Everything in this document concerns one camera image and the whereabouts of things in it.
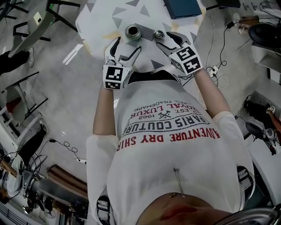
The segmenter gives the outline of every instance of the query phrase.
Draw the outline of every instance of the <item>shoulder strap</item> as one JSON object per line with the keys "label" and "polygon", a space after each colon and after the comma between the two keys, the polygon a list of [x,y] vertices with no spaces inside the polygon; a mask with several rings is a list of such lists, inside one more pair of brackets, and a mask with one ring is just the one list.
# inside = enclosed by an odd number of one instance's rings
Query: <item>shoulder strap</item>
{"label": "shoulder strap", "polygon": [[97,216],[102,225],[114,225],[113,212],[107,195],[102,195],[97,200]]}
{"label": "shoulder strap", "polygon": [[247,168],[243,166],[237,166],[237,174],[241,192],[240,210],[242,210],[248,200],[252,197],[255,191],[256,182],[254,175],[249,173]]}

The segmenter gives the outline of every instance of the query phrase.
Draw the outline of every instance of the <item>gray floor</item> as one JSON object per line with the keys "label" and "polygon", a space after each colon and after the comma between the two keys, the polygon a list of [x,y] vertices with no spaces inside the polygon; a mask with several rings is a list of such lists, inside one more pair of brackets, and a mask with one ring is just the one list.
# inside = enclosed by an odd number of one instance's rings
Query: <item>gray floor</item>
{"label": "gray floor", "polygon": [[[25,0],[23,7],[32,10],[39,3],[39,0],[31,1]],[[86,1],[75,0],[75,2],[85,4]],[[211,0],[206,0],[206,3],[213,4]],[[226,24],[230,22],[231,12],[227,9],[211,10],[214,23],[214,43],[209,57],[209,66],[220,62],[223,31]],[[213,35],[209,13],[210,11],[207,12],[200,27],[195,45],[204,65],[211,48]],[[61,14],[74,24],[79,9],[62,6]],[[7,19],[7,24],[5,20],[0,22],[1,53],[11,49],[13,25],[26,21],[28,16],[18,11],[11,12],[11,15],[17,16],[18,20]],[[28,65],[23,65],[11,73],[3,74],[0,77],[0,89],[2,90],[5,86],[26,75],[40,71],[38,76],[24,82],[22,87],[30,102],[40,102],[45,97],[49,98],[47,103],[39,109],[50,130],[46,140],[54,138],[61,143],[68,141],[72,147],[78,149],[78,157],[85,159],[85,141],[91,134],[104,62],[91,57],[86,48],[82,47],[72,61],[68,65],[64,65],[62,63],[64,58],[77,44],[83,44],[83,41],[78,33],[61,22],[52,25],[44,36],[51,38],[51,42],[38,41],[33,46],[35,50],[34,67],[30,69]],[[226,58],[248,39],[248,35],[241,36],[235,27],[228,30],[222,58]],[[255,90],[258,79],[265,76],[266,73],[264,68],[254,63],[251,45],[247,45],[227,59],[227,66],[222,66],[217,74],[218,77],[222,75],[226,76],[220,79],[219,86],[226,86],[227,77],[229,85],[221,91],[229,102],[233,114],[236,114],[246,96]],[[190,81],[185,88],[197,98],[198,88],[194,80]],[[56,163],[78,178],[86,180],[86,166],[72,160],[75,158],[74,154],[65,147],[48,143],[42,153],[48,155],[45,167]]]}

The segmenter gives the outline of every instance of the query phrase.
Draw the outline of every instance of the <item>black strap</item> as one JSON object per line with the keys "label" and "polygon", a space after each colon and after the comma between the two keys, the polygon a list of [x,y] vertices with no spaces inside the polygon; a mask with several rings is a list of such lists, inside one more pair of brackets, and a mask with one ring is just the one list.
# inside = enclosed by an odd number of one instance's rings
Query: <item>black strap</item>
{"label": "black strap", "polygon": [[103,225],[110,225],[110,201],[106,195],[97,200],[97,216]]}
{"label": "black strap", "polygon": [[239,183],[243,186],[245,192],[245,204],[249,200],[251,193],[254,188],[254,180],[249,174],[247,168],[243,166],[237,166],[238,180]]}

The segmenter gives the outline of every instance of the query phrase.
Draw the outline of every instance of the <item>white t-shirt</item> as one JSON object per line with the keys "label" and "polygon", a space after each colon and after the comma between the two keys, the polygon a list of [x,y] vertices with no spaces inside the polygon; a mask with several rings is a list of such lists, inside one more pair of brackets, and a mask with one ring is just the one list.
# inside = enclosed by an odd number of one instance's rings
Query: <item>white t-shirt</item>
{"label": "white t-shirt", "polygon": [[11,165],[15,171],[17,171],[17,177],[15,178],[11,173],[9,173],[7,177],[6,190],[8,191],[8,195],[12,198],[19,193],[19,188],[22,180],[22,176],[19,171],[24,166],[22,158],[20,155],[17,155]]}
{"label": "white t-shirt", "polygon": [[105,188],[118,225],[134,225],[158,197],[180,192],[218,210],[240,207],[237,165],[254,174],[249,151],[230,112],[211,119],[173,80],[142,81],[123,91],[116,136],[87,140],[87,182],[93,217]]}

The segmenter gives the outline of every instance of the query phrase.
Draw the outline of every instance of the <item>blue box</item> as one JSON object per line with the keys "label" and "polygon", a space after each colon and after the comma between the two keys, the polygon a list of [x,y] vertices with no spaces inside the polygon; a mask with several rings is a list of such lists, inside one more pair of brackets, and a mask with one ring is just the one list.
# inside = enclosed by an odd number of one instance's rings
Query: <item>blue box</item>
{"label": "blue box", "polygon": [[164,0],[172,19],[202,15],[197,0]]}

